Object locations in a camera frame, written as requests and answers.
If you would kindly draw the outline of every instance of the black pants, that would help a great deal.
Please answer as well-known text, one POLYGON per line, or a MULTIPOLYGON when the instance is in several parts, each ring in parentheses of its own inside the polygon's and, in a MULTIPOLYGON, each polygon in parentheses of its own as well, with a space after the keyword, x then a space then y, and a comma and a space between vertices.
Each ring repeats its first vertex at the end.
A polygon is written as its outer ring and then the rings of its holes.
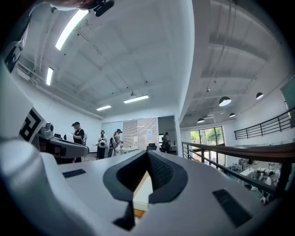
POLYGON ((100 159, 104 159, 106 148, 98 147, 98 157, 100 159))
POLYGON ((112 148, 109 149, 109 153, 107 154, 107 157, 111 157, 112 156, 112 148))

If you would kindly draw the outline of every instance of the white ceiling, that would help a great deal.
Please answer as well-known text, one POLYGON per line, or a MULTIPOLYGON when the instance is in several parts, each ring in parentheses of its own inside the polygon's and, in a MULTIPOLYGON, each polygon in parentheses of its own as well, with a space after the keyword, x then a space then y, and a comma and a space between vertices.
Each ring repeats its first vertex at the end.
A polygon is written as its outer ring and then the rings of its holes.
POLYGON ((49 5, 33 11, 27 43, 19 62, 30 68, 44 90, 101 117, 177 101, 190 45, 183 25, 182 0, 116 0, 106 14, 91 11, 66 40, 55 44, 76 11, 51 13, 49 5), (48 67, 54 69, 45 85, 48 67), (137 103, 131 97, 148 94, 137 103), (96 111, 101 106, 111 109, 96 111))
MULTIPOLYGON (((211 1, 211 19, 209 47, 204 56, 206 65, 183 119, 186 124, 181 126, 195 126, 198 118, 209 114, 218 121, 229 120, 229 113, 238 112, 236 107, 255 86, 258 73, 276 45, 274 36, 266 27, 234 4, 227 33, 229 2, 226 0, 211 1), (222 96, 232 99, 226 107, 219 107, 222 96)), ((214 119, 206 119, 205 123, 214 123, 214 119)))
MULTIPOLYGON (((227 33, 229 2, 210 3, 206 65, 184 117, 192 117, 194 125, 199 117, 220 116, 222 96, 230 97, 232 102, 217 120, 228 120, 229 113, 236 112, 255 86, 258 73, 276 45, 262 23, 234 4, 227 33)), ((188 25, 192 23, 185 1, 116 0, 114 7, 99 18, 91 11, 59 51, 55 44, 75 13, 51 13, 46 4, 33 11, 19 62, 30 68, 40 88, 101 118, 165 104, 177 106, 178 90, 194 50, 188 43, 188 25), (48 67, 54 69, 51 86, 45 85, 48 67), (150 98, 124 104, 124 100, 133 98, 131 92, 150 98), (112 108, 96 111, 106 105, 112 108)))

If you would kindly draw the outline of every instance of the wooden handrail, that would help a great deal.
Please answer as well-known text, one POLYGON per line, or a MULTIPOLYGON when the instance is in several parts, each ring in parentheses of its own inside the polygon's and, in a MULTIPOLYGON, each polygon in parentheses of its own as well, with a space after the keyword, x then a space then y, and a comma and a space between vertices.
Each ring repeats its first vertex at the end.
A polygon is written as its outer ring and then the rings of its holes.
POLYGON ((293 163, 295 162, 295 143, 263 146, 263 147, 227 147, 227 146, 210 146, 203 144, 195 144, 189 142, 181 142, 192 147, 200 148, 208 151, 235 156, 239 158, 278 162, 278 163, 293 163))

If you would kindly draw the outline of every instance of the paper on wall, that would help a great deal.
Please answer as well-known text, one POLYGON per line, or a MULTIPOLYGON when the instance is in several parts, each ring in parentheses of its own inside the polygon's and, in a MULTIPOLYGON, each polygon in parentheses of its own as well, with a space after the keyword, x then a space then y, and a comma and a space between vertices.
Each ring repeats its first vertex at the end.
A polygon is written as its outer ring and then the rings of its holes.
POLYGON ((152 129, 147 130, 147 139, 153 139, 153 130, 152 129))

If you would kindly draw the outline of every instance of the hat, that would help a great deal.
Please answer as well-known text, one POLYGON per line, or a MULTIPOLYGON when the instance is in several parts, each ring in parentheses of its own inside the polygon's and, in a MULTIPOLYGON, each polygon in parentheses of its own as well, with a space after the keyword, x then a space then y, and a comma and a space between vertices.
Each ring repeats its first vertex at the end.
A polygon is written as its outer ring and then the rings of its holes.
POLYGON ((72 126, 74 126, 74 125, 80 125, 80 123, 79 122, 75 122, 74 124, 72 124, 72 126))

